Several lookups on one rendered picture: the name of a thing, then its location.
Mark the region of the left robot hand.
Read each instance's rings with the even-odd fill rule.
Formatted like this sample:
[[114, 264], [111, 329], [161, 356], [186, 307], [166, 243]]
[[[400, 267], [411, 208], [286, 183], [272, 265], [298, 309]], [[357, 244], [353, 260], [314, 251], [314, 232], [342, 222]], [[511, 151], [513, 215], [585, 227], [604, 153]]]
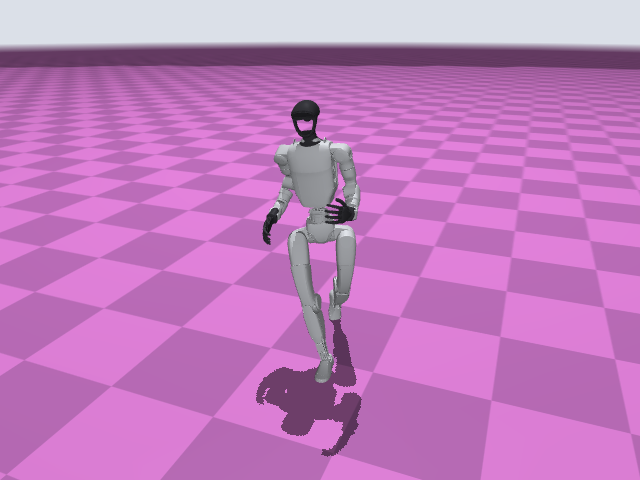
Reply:
[[337, 202], [339, 202], [342, 206], [331, 205], [331, 204], [327, 204], [327, 206], [339, 209], [339, 211], [325, 210], [325, 212], [332, 213], [332, 214], [338, 214], [338, 216], [325, 215], [325, 218], [338, 219], [338, 220], [337, 221], [325, 221], [325, 223], [328, 223], [328, 224], [340, 224], [340, 223], [345, 223], [346, 221], [353, 221], [352, 219], [355, 216], [354, 210], [356, 210], [356, 209], [354, 207], [348, 207], [346, 205], [346, 203], [343, 200], [339, 199], [339, 198], [336, 198], [335, 200]]

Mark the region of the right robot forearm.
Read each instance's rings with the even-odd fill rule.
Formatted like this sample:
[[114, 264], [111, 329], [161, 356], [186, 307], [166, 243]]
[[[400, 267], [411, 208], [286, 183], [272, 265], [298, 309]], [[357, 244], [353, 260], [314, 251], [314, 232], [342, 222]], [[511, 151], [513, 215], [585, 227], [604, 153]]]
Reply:
[[[281, 189], [279, 191], [279, 196], [278, 196], [274, 206], [272, 207], [272, 208], [278, 208], [279, 209], [279, 212], [277, 214], [278, 220], [281, 218], [281, 215], [285, 212], [285, 210], [286, 210], [286, 208], [288, 206], [288, 203], [289, 203], [290, 199], [292, 198], [292, 196], [293, 196], [293, 193], [289, 189], [284, 188], [283, 183], [282, 183]], [[270, 213], [271, 209], [269, 210], [269, 213]]]

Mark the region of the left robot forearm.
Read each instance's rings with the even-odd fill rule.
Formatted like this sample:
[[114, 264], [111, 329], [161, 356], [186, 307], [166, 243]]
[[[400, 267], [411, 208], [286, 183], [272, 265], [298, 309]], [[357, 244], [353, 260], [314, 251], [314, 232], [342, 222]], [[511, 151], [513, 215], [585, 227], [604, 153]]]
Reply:
[[355, 216], [352, 220], [356, 220], [357, 219], [357, 214], [358, 214], [358, 207], [360, 205], [360, 188], [358, 186], [358, 184], [356, 184], [356, 190], [355, 190], [355, 194], [350, 194], [345, 198], [345, 203], [348, 207], [354, 207], [356, 210], [354, 210], [355, 212]]

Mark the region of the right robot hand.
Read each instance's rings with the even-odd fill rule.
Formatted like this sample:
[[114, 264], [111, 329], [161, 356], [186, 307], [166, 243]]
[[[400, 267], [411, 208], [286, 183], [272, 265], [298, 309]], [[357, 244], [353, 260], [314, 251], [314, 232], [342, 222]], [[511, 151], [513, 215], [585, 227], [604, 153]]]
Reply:
[[271, 240], [269, 237], [267, 237], [268, 235], [270, 236], [271, 234], [269, 233], [272, 227], [272, 224], [276, 224], [277, 223], [277, 214], [279, 212], [278, 208], [272, 208], [270, 213], [267, 214], [266, 216], [266, 221], [264, 222], [264, 226], [263, 226], [263, 239], [265, 241], [266, 244], [271, 245], [270, 241]]

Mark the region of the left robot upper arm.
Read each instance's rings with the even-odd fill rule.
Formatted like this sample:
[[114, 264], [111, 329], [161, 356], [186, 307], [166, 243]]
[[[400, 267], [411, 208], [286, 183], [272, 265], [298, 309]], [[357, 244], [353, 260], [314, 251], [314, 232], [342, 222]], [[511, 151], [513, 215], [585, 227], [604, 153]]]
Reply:
[[331, 143], [330, 151], [333, 159], [340, 163], [339, 168], [346, 184], [342, 187], [344, 197], [355, 194], [357, 184], [356, 170], [350, 146], [345, 143]]

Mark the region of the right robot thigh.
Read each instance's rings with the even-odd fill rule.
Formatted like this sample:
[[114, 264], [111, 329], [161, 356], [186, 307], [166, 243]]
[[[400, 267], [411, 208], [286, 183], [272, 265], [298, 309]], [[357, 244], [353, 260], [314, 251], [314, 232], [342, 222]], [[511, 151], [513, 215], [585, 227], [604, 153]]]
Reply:
[[294, 230], [288, 237], [291, 272], [302, 304], [309, 305], [314, 313], [321, 310], [321, 296], [314, 293], [309, 257], [307, 228]]

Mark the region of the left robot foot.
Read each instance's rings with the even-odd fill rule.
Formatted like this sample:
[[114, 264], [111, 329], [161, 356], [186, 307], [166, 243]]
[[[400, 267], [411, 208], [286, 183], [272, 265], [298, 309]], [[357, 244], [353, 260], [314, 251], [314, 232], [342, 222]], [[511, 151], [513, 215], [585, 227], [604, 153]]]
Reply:
[[329, 293], [330, 305], [329, 305], [329, 319], [330, 320], [338, 320], [341, 318], [341, 308], [339, 305], [336, 305], [334, 308], [334, 293], [333, 289]]

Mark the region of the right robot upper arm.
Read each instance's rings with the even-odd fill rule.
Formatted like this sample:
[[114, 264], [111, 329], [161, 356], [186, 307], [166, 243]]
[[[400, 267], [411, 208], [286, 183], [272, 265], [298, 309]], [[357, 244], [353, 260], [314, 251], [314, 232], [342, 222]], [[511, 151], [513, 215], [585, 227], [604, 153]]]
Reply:
[[284, 188], [294, 190], [292, 177], [287, 160], [287, 151], [290, 145], [280, 145], [275, 153], [274, 161], [278, 164], [281, 172], [285, 175], [283, 180]]

